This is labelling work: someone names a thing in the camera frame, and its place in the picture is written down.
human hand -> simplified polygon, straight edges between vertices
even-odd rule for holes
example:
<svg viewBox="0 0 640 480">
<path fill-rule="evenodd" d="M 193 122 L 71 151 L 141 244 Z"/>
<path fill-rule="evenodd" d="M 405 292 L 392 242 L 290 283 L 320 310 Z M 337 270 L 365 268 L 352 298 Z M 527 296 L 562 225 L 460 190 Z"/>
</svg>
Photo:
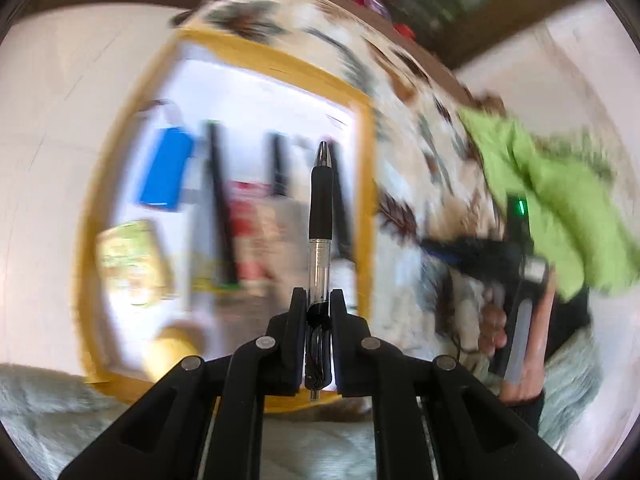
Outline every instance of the human hand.
<svg viewBox="0 0 640 480">
<path fill-rule="evenodd" d="M 529 327 L 529 340 L 522 365 L 520 381 L 511 383 L 503 381 L 498 398 L 505 404 L 519 404 L 535 399 L 542 392 L 545 383 L 545 349 L 549 332 L 551 307 L 556 294 L 556 274 L 551 271 L 546 291 L 538 305 L 533 310 Z M 482 308 L 478 349 L 489 357 L 495 349 L 503 348 L 507 344 L 504 326 L 507 316 L 501 307 L 487 303 Z"/>
</svg>

blue object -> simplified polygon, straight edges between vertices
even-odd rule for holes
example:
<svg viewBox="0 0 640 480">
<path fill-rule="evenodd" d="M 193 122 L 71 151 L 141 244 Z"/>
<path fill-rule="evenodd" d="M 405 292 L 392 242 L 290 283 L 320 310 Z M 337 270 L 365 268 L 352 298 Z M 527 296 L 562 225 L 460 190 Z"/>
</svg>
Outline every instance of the blue object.
<svg viewBox="0 0 640 480">
<path fill-rule="evenodd" d="M 164 130 L 140 193 L 141 204 L 169 211 L 177 209 L 182 174 L 192 151 L 193 139 L 182 128 Z"/>
</svg>

pen tip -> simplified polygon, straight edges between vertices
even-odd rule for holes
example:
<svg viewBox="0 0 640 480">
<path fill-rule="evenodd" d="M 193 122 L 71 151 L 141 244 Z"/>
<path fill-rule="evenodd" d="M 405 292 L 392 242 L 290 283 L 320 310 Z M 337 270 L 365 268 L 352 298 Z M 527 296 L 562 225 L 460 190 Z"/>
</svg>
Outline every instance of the pen tip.
<svg viewBox="0 0 640 480">
<path fill-rule="evenodd" d="M 316 152 L 316 166 L 331 167 L 331 155 L 329 155 L 329 145 L 325 140 L 320 142 L 318 151 Z"/>
</svg>

metal screw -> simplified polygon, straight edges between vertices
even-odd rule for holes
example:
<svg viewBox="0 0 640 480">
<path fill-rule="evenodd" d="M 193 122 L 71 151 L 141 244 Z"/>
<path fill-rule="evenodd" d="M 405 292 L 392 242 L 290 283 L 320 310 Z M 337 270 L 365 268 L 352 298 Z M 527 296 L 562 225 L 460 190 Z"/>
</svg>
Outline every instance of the metal screw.
<svg viewBox="0 0 640 480">
<path fill-rule="evenodd" d="M 441 370 L 453 370 L 456 367 L 456 360 L 450 355 L 440 355 L 436 357 L 436 366 Z"/>
<path fill-rule="evenodd" d="M 188 372 L 191 372 L 192 370 L 199 368 L 201 362 L 202 361 L 199 357 L 195 355 L 190 355 L 189 357 L 185 357 L 182 360 L 182 362 L 180 363 L 180 366 L 185 370 L 187 370 Z"/>
<path fill-rule="evenodd" d="M 360 344 L 365 350 L 377 350 L 380 348 L 380 339 L 377 337 L 366 337 Z"/>
<path fill-rule="evenodd" d="M 255 340 L 255 345 L 260 350 L 268 350 L 269 348 L 273 348 L 276 344 L 276 340 L 270 335 L 263 335 Z"/>
</svg>

yellow cylindrical object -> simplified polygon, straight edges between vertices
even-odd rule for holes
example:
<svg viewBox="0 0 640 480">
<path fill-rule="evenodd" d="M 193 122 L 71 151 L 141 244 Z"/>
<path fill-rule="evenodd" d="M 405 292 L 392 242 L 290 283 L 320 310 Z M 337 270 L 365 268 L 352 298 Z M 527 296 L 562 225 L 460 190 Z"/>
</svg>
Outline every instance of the yellow cylindrical object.
<svg viewBox="0 0 640 480">
<path fill-rule="evenodd" d="M 171 368 L 198 349 L 182 329 L 168 327 L 146 346 L 143 366 L 149 380 L 157 383 Z"/>
</svg>

